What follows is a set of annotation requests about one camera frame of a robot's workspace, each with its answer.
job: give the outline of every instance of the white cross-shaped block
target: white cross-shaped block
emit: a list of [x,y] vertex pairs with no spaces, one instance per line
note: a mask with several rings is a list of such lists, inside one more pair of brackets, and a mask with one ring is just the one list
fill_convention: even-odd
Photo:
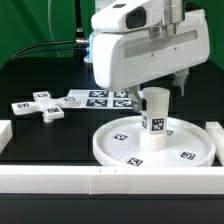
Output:
[[64,118],[61,108],[72,108],[81,105],[81,100],[77,97],[62,97],[52,99],[49,92],[33,93],[35,102],[22,102],[12,104],[12,109],[16,115],[30,114],[37,111],[43,112],[44,122],[50,123],[55,119]]

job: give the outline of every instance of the white plastic object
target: white plastic object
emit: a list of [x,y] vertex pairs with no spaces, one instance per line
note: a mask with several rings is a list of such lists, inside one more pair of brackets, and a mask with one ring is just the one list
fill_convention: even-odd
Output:
[[146,110],[142,111],[140,146],[144,150],[162,150],[166,145],[166,125],[170,91],[151,87],[143,89]]
[[209,56],[203,10],[186,13],[177,34],[150,39],[148,29],[125,34],[101,33],[93,43],[98,86],[119,91],[203,63]]
[[0,154],[12,138],[12,126],[9,120],[0,120]]
[[223,167],[144,168],[0,165],[0,193],[224,194]]
[[72,108],[81,105],[81,100],[74,96],[52,99],[49,92],[33,93],[35,102],[23,102],[12,104],[16,115],[30,114],[37,111],[43,112],[44,122],[49,123],[55,119],[64,118],[61,108]]
[[146,21],[143,26],[131,29],[131,31],[154,26],[162,20],[164,11],[163,0],[118,0],[92,17],[92,27],[95,31],[100,32],[130,32],[126,25],[126,17],[128,13],[139,7],[145,10]]
[[224,129],[218,122],[207,122],[206,132],[216,145],[216,156],[224,166]]
[[207,133],[191,123],[168,118],[166,148],[140,147],[141,116],[127,117],[100,127],[93,137],[93,152],[103,166],[193,167],[211,166],[215,146]]

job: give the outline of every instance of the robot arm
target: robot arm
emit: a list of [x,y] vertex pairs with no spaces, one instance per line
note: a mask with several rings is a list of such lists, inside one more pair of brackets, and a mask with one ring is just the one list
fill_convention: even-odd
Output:
[[99,33],[94,75],[103,89],[130,93],[130,87],[174,73],[183,95],[189,67],[209,56],[205,13],[185,13],[182,0],[118,0],[95,14],[92,25]]

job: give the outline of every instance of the white block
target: white block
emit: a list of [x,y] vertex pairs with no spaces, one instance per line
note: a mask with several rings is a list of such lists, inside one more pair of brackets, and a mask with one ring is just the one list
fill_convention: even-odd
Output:
[[223,194],[223,168],[147,168],[128,172],[127,194]]
[[224,166],[224,130],[218,122],[207,122],[206,132],[216,145],[216,156]]
[[88,194],[88,167],[0,166],[0,193]]
[[0,153],[2,153],[9,140],[12,138],[11,121],[0,121]]
[[89,194],[126,194],[127,169],[98,167],[89,175]]

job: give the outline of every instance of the black cable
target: black cable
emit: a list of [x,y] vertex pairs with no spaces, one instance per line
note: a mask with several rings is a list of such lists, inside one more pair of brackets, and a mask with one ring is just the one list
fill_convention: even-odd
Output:
[[18,58],[18,57],[22,57],[24,55],[28,55],[28,54],[35,54],[35,53],[44,53],[44,52],[53,52],[53,51],[74,51],[74,50],[86,50],[86,48],[61,48],[61,49],[49,49],[49,50],[39,50],[39,51],[29,51],[29,52],[25,52],[25,53],[20,53],[20,54],[16,54],[13,57],[10,57],[3,65],[3,68],[10,63],[11,61],[13,61],[14,59]]
[[80,0],[74,0],[75,17],[76,17],[76,38],[84,38],[84,31],[82,28],[82,15]]
[[52,41],[52,42],[45,42],[45,43],[40,43],[40,44],[34,44],[34,45],[30,45],[28,47],[25,47],[25,48],[17,51],[10,58],[16,56],[17,54],[21,54],[21,53],[23,53],[25,51],[28,51],[28,50],[31,50],[31,49],[37,48],[37,47],[52,46],[52,45],[63,45],[63,44],[75,44],[75,43],[76,43],[75,40],[63,40],[63,41]]

